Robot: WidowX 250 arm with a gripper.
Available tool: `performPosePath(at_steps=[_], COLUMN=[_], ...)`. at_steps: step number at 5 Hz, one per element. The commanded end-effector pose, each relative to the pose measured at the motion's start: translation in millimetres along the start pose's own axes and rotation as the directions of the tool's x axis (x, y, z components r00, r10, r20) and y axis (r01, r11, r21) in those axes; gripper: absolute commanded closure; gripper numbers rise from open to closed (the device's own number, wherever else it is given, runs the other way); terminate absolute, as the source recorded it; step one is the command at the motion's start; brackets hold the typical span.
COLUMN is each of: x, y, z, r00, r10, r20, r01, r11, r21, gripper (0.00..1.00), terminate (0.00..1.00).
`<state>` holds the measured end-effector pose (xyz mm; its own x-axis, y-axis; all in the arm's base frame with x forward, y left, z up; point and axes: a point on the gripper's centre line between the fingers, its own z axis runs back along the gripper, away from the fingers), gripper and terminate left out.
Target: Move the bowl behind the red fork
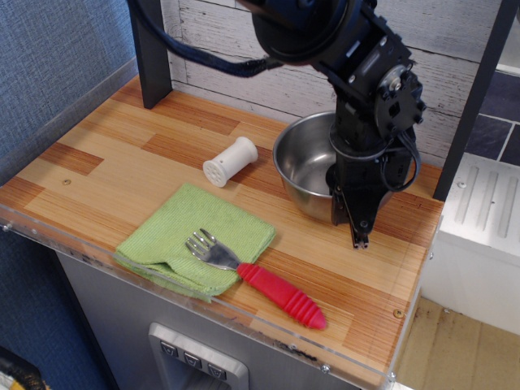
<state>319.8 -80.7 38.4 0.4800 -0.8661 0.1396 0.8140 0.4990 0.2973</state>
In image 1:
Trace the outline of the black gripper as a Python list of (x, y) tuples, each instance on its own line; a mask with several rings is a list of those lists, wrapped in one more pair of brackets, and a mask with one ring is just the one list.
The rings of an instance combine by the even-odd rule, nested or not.
[(353, 247), (367, 249), (379, 208), (410, 186), (410, 134), (401, 133), (373, 149), (357, 151), (330, 135), (336, 163), (327, 169), (331, 221), (349, 224)]

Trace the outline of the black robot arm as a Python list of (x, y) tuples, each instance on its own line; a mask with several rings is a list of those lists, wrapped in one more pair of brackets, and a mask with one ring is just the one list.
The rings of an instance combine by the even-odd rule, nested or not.
[(421, 168), (414, 125), (423, 121), (422, 84), (409, 49), (373, 1), (247, 1), (261, 47), (273, 59), (309, 65), (336, 93), (326, 181), (331, 221), (350, 226), (365, 249), (379, 208)]

